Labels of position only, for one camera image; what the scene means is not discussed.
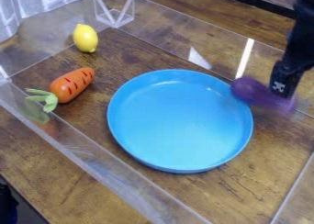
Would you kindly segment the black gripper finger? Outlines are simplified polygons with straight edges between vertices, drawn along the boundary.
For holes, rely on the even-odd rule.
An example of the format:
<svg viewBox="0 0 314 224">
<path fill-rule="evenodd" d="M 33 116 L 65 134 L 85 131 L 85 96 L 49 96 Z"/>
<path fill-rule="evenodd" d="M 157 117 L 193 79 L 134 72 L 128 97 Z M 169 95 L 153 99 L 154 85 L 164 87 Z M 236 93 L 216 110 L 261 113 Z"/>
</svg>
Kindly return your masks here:
<svg viewBox="0 0 314 224">
<path fill-rule="evenodd" d="M 291 98 L 303 73 L 303 71 L 289 69 L 283 62 L 276 62 L 269 76 L 271 92 L 283 98 Z"/>
</svg>

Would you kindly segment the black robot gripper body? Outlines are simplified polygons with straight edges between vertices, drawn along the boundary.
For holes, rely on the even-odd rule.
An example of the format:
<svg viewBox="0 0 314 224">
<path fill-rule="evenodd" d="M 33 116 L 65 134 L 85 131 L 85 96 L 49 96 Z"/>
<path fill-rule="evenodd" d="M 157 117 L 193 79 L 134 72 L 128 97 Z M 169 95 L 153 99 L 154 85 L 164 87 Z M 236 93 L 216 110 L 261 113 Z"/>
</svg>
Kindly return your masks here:
<svg viewBox="0 0 314 224">
<path fill-rule="evenodd" d="M 314 3 L 296 1 L 295 23 L 279 62 L 279 73 L 292 75 L 314 67 Z"/>
</svg>

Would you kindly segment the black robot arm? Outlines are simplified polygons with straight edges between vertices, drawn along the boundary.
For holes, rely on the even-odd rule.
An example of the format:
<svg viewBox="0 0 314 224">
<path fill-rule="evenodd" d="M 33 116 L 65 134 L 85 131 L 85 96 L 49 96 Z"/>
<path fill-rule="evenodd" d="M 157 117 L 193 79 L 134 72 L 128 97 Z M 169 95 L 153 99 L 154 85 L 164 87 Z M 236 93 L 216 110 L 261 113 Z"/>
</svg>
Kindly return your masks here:
<svg viewBox="0 0 314 224">
<path fill-rule="evenodd" d="M 314 67 L 314 0 L 295 0 L 295 23 L 281 59 L 275 63 L 269 90 L 291 98 L 303 73 Z"/>
</svg>

